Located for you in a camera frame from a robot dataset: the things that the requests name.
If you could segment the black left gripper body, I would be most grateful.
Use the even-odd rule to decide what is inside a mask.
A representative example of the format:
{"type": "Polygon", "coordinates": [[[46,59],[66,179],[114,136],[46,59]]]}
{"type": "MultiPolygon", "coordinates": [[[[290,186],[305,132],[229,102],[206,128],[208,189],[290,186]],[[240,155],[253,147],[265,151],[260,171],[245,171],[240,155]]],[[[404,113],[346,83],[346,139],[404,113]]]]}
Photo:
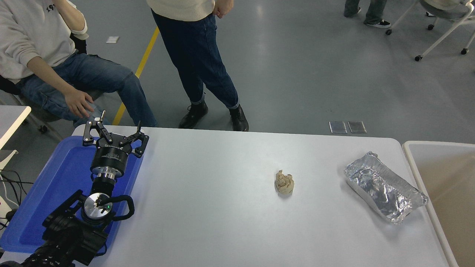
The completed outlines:
{"type": "Polygon", "coordinates": [[[94,174],[109,172],[124,174],[128,156],[132,151],[131,143],[126,142],[122,135],[111,135],[110,138],[101,137],[96,141],[95,152],[90,171],[94,174]]]}

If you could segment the person's right hand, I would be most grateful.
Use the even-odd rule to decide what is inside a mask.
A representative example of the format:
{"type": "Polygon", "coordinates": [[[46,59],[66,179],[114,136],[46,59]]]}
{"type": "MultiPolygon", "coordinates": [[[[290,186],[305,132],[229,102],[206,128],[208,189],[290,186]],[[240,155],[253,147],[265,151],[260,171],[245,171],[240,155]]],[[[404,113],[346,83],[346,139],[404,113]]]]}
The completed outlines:
{"type": "Polygon", "coordinates": [[[64,93],[70,111],[79,118],[89,117],[94,112],[93,98],[83,91],[72,89],[64,93]]]}

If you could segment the person's left hand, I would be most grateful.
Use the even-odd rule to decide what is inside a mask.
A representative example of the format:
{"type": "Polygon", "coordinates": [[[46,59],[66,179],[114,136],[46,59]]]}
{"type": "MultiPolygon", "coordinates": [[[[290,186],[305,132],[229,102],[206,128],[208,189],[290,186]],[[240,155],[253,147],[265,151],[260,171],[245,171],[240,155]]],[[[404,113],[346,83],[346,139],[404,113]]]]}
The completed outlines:
{"type": "Polygon", "coordinates": [[[224,18],[234,7],[234,0],[215,0],[213,15],[224,18]]]}

